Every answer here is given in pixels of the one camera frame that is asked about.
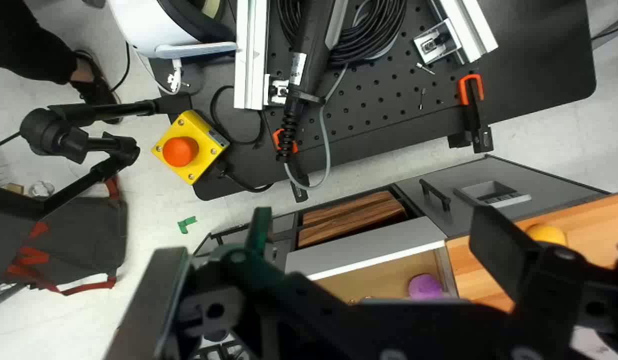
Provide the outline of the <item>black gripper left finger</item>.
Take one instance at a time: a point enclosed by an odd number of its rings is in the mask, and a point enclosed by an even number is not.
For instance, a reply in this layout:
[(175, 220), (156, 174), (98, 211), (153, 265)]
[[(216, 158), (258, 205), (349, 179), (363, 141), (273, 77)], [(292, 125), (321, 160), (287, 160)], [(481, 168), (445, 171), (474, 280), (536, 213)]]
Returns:
[(223, 276), (256, 307), (264, 360), (353, 360), (361, 353), (353, 312), (329, 291), (264, 258), (272, 209), (256, 208), (245, 243), (219, 256)]

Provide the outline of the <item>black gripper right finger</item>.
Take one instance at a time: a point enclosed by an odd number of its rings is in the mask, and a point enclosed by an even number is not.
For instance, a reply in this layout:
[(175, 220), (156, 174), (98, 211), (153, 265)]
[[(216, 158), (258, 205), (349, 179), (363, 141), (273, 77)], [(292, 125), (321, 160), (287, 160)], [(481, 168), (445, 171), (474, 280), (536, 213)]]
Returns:
[(576, 360), (576, 325), (618, 352), (618, 259), (601, 268), (560, 243), (536, 242), (492, 205), (477, 205), (470, 251), (514, 301), (498, 336), (504, 360)]

